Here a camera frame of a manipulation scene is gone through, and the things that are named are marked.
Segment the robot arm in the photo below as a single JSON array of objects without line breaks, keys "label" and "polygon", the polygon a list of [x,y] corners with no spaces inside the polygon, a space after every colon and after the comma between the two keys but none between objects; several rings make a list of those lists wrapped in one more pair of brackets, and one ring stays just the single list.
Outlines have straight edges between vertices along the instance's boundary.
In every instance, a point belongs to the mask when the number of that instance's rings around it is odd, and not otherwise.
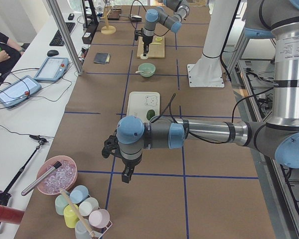
[{"label": "robot arm", "polygon": [[186,0],[164,0],[163,4],[174,11],[173,16],[169,16],[161,6],[149,9],[146,12],[144,28],[134,32],[135,40],[138,40],[139,36],[143,40],[144,52],[141,54],[141,59],[148,58],[149,47],[152,43],[157,23],[177,33],[181,28],[182,20],[189,16],[189,3]]},{"label": "robot arm", "polygon": [[276,38],[272,114],[266,122],[212,122],[153,117],[122,118],[105,141],[104,158],[120,158],[122,181],[129,183],[144,149],[180,148],[187,138],[214,144],[235,143],[259,151],[290,168],[299,168],[299,0],[251,0],[246,33]]}]

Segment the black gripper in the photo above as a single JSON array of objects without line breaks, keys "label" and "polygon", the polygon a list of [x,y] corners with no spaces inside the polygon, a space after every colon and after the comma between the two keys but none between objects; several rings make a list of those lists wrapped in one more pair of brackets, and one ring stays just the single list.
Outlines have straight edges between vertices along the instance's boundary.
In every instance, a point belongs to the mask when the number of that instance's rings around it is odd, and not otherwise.
[{"label": "black gripper", "polygon": [[133,154],[127,154],[121,151],[119,141],[116,136],[110,135],[107,140],[104,141],[104,147],[102,149],[102,156],[108,158],[110,155],[121,158],[125,165],[122,172],[122,182],[129,183],[132,179],[132,175],[135,166],[142,160],[142,148]]},{"label": "black gripper", "polygon": [[142,37],[144,43],[143,56],[147,56],[149,52],[149,45],[152,43],[153,40],[153,30],[147,30],[145,28],[142,28],[141,30],[135,30],[134,31],[135,41],[137,41],[139,37]]}]

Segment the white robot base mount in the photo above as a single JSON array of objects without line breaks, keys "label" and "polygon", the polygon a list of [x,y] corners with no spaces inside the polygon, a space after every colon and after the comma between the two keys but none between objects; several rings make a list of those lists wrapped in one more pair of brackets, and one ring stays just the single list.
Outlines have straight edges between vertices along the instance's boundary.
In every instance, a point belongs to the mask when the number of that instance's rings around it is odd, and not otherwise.
[{"label": "white robot base mount", "polygon": [[216,0],[201,58],[187,65],[190,87],[223,88],[221,54],[236,18],[239,0]]}]

